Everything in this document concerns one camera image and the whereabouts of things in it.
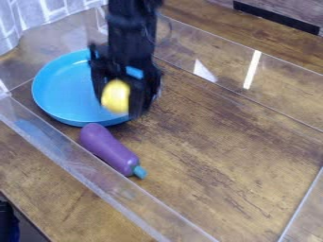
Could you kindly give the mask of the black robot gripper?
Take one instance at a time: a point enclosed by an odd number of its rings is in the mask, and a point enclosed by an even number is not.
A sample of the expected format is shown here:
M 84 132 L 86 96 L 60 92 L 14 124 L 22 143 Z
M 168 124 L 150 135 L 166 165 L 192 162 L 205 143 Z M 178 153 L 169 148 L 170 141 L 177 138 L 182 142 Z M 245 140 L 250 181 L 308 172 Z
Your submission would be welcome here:
M 161 71 L 152 61 L 156 44 L 156 19 L 106 19 L 106 44 L 88 45 L 92 87 L 101 101 L 104 86 L 128 76 L 128 118 L 138 118 L 158 96 Z

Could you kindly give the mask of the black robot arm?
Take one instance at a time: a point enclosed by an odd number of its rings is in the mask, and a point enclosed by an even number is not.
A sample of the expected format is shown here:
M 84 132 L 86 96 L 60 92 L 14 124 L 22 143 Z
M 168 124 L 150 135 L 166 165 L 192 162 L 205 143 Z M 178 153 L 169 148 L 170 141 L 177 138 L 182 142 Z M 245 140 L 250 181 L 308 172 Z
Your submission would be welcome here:
M 162 72 L 152 54 L 156 43 L 157 9 L 162 0 L 108 0 L 106 44 L 88 45 L 94 97 L 104 104 L 104 87 L 113 79 L 129 87 L 128 119 L 148 110 L 158 96 Z

